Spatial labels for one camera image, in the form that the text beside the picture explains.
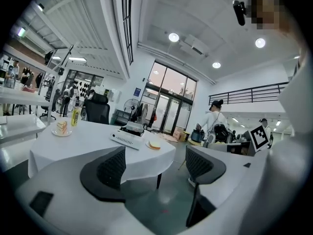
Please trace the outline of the yellow drink can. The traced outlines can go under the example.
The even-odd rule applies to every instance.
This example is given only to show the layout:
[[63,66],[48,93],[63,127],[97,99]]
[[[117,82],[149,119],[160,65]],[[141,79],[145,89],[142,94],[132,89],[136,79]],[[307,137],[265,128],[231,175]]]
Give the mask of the yellow drink can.
[[79,120],[80,117],[80,108],[79,107],[75,107],[72,113],[72,118],[71,118],[71,126],[75,127],[77,126],[77,122]]

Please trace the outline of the black mesh office chair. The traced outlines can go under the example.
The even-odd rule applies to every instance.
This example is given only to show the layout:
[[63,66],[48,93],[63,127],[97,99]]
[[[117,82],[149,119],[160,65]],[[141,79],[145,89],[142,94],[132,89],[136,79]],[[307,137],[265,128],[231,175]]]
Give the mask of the black mesh office chair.
[[86,110],[85,121],[109,124],[110,106],[106,96],[94,93],[91,99],[86,100],[84,106]]

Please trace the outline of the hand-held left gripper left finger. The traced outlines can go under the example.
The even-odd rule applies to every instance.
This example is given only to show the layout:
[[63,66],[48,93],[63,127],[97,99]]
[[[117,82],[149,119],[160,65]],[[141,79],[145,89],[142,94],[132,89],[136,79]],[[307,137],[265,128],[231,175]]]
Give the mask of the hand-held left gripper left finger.
[[55,161],[15,192],[47,235],[154,235],[126,208],[120,185],[125,147]]

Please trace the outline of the dark blue-black box-shaped device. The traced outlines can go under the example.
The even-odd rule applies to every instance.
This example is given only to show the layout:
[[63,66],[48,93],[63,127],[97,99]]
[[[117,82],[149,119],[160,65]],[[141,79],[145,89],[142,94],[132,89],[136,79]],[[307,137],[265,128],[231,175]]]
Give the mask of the dark blue-black box-shaped device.
[[194,129],[191,134],[191,140],[194,142],[201,143],[205,137],[205,132],[200,129]]

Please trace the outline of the white ceiling air conditioner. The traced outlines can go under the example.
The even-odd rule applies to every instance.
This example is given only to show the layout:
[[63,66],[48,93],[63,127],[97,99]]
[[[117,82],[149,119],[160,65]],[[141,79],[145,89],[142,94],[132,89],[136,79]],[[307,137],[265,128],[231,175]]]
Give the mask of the white ceiling air conditioner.
[[191,56],[200,57],[208,54],[208,46],[193,35],[188,35],[185,40],[180,40],[180,49]]

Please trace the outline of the flat cardboard sheets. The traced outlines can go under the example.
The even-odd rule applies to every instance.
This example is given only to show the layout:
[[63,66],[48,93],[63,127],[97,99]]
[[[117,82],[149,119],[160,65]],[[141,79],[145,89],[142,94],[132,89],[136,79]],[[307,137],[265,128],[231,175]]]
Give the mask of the flat cardboard sheets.
[[170,142],[178,142],[178,140],[176,138],[174,138],[173,136],[164,134],[164,133],[158,133],[158,132],[153,132],[154,135],[156,135],[157,137],[164,139],[166,141],[170,141]]

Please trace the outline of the white sandwich maker appliance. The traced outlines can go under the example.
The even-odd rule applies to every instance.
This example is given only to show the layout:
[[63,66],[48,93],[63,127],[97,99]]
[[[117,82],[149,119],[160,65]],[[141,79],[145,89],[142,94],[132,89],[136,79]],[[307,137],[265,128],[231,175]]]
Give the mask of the white sandwich maker appliance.
[[120,129],[112,131],[110,133],[110,139],[136,150],[139,150],[145,141],[143,137],[130,134]]

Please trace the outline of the small white cake plate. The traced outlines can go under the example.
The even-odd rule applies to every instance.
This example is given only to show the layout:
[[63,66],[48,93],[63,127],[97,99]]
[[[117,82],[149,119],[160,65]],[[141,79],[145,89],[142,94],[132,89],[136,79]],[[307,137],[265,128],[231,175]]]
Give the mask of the small white cake plate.
[[69,135],[72,134],[71,130],[70,131],[66,131],[64,134],[58,133],[56,129],[51,129],[51,132],[52,132],[53,135],[58,136],[58,137],[68,137]]

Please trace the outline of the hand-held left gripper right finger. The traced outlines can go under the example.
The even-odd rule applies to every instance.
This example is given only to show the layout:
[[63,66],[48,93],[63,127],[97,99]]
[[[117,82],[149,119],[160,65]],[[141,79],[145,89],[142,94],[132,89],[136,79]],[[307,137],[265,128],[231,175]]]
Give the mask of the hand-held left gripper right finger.
[[189,229],[240,229],[261,183],[267,151],[243,156],[186,147],[186,167],[196,187],[186,220]]

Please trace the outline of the layered cake slice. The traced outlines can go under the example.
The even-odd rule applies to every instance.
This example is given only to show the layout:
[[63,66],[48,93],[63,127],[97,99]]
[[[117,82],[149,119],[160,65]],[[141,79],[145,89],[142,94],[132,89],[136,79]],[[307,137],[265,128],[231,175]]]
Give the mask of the layered cake slice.
[[57,122],[56,133],[58,135],[65,135],[67,133],[67,121]]

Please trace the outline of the white tablecloth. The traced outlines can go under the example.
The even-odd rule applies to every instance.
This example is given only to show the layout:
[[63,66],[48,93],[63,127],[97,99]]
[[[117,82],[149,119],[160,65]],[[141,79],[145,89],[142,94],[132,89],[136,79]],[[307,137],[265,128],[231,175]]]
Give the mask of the white tablecloth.
[[[70,127],[72,134],[68,137],[53,135],[51,129],[55,127],[56,123],[50,124],[32,144],[28,159],[29,177],[54,161],[119,146],[119,143],[110,139],[110,133],[117,129],[113,125],[79,121],[77,126]],[[126,147],[126,170],[121,183],[156,177],[174,161],[176,149],[173,145],[150,132],[144,132],[143,138],[145,141],[139,150]],[[158,142],[161,149],[150,149],[145,144],[147,141]]]

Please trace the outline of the white curved desk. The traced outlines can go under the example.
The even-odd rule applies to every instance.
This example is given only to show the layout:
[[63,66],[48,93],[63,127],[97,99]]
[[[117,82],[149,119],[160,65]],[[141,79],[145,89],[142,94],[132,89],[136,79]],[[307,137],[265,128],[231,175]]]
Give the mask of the white curved desk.
[[45,128],[36,115],[0,116],[0,145],[37,134]]

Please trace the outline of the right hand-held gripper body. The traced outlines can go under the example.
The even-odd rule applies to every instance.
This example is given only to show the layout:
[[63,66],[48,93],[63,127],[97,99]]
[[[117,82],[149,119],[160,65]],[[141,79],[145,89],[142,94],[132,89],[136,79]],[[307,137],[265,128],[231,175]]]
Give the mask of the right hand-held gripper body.
[[231,154],[255,156],[258,151],[268,148],[269,141],[266,129],[260,125],[240,134],[235,143],[228,143],[226,151]]

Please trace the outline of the black metal balcony railing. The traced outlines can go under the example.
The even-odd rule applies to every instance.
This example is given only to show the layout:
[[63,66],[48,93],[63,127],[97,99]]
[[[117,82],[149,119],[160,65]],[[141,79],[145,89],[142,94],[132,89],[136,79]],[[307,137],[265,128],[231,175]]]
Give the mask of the black metal balcony railing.
[[216,100],[223,100],[224,104],[239,104],[253,102],[277,101],[279,94],[289,82],[269,84],[209,96],[209,105]]

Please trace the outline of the black pedestal fan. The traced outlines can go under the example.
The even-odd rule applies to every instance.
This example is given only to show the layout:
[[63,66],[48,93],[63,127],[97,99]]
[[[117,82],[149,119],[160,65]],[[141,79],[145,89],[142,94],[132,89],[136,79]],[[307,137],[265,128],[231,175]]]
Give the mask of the black pedestal fan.
[[132,118],[133,113],[137,110],[139,101],[137,99],[128,99],[125,104],[124,104],[124,112],[127,113],[128,116],[128,121]]

